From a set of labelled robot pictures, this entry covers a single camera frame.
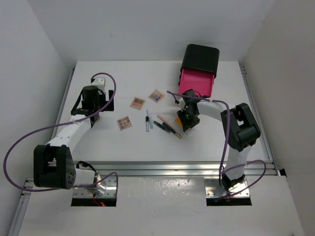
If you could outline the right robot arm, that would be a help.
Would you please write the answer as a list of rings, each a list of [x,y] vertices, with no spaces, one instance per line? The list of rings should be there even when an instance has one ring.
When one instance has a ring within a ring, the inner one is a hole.
[[[225,140],[219,167],[220,188],[227,192],[243,182],[245,166],[249,164],[248,154],[261,135],[249,105],[241,103],[231,108],[224,101],[198,96],[192,89],[173,97],[175,103],[180,105],[177,116],[184,132],[200,123],[200,115],[222,123]]]

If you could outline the orange cream tube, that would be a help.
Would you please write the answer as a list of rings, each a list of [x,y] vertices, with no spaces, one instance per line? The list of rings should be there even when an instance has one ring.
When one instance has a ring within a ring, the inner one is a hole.
[[[191,131],[191,128],[188,128],[186,131],[184,131],[184,127],[180,121],[179,118],[176,118],[175,119],[175,122],[180,126],[181,130],[183,131],[183,133],[187,136],[191,136],[192,135],[192,131]]]

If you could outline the pink top drawer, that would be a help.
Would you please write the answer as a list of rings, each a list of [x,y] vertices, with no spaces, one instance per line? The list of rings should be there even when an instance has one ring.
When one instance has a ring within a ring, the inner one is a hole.
[[[202,96],[212,96],[215,75],[212,72],[183,68],[179,82],[179,94],[189,89]]]

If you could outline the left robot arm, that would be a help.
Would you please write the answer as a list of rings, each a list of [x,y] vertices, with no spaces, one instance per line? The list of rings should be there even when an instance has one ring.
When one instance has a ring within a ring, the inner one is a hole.
[[[79,170],[72,159],[72,151],[83,135],[99,120],[103,111],[113,111],[113,90],[105,91],[105,80],[96,79],[82,88],[71,109],[70,123],[45,145],[33,152],[33,180],[37,187],[70,189],[76,186],[92,188],[96,171]]]

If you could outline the peach eyeshadow palette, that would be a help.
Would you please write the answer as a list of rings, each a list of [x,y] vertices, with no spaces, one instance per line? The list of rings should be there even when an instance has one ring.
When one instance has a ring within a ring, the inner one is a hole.
[[[141,99],[141,98],[138,98],[138,97],[134,97],[133,101],[130,104],[130,107],[138,109],[138,110],[141,110],[142,107],[144,106],[144,104],[145,104],[145,100],[144,99]]]

